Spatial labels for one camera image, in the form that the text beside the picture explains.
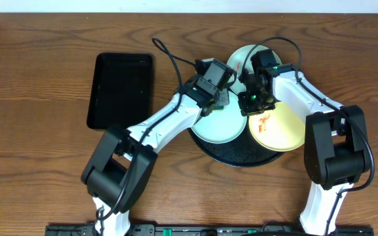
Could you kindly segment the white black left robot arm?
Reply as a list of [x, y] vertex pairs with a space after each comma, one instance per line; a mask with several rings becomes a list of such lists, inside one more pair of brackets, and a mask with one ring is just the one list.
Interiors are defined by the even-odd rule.
[[196, 75], [147, 120], [104, 131], [81, 174], [96, 206], [94, 235], [125, 235], [130, 230], [129, 211], [145, 190], [158, 153], [214, 108], [228, 104], [222, 94], [230, 85], [216, 86]]

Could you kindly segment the mint green plate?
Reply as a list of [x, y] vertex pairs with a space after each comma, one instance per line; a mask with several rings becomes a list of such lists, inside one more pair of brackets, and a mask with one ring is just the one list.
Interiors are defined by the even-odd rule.
[[234, 140], [243, 132], [247, 117], [241, 115], [238, 96], [233, 92], [229, 92], [228, 95], [228, 105], [213, 110], [192, 126], [192, 132], [201, 140], [223, 144]]
[[[240, 77], [242, 73], [242, 66], [246, 59], [248, 52], [254, 47], [254, 45], [246, 45], [244, 47], [239, 48], [236, 50], [228, 59], [227, 65], [230, 66], [233, 70], [237, 72], [237, 76]], [[249, 59], [245, 65], [245, 68], [248, 69], [249, 72], [253, 72], [253, 67], [250, 61], [250, 58], [258, 51], [266, 50], [268, 47], [259, 45], [255, 48], [255, 50], [249, 55]], [[246, 87], [243, 83], [236, 79], [236, 82], [230, 87], [230, 90], [234, 94], [239, 94], [240, 92], [245, 92]]]

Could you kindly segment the green yellow sponge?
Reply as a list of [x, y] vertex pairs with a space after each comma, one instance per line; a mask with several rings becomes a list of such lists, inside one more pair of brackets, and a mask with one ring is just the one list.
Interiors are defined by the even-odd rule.
[[222, 109], [224, 109], [224, 105], [216, 105], [215, 107], [214, 107], [214, 110], [222, 110]]

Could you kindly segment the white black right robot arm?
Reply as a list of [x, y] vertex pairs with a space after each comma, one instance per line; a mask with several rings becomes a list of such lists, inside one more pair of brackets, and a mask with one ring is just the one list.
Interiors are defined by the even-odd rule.
[[240, 93], [244, 114], [258, 114], [283, 103], [302, 119], [304, 165], [312, 185], [299, 223], [309, 235], [335, 233], [344, 197], [368, 187], [371, 180], [358, 187], [355, 183], [363, 173], [375, 170], [364, 112], [328, 98], [293, 64], [242, 67], [238, 81], [245, 87]]

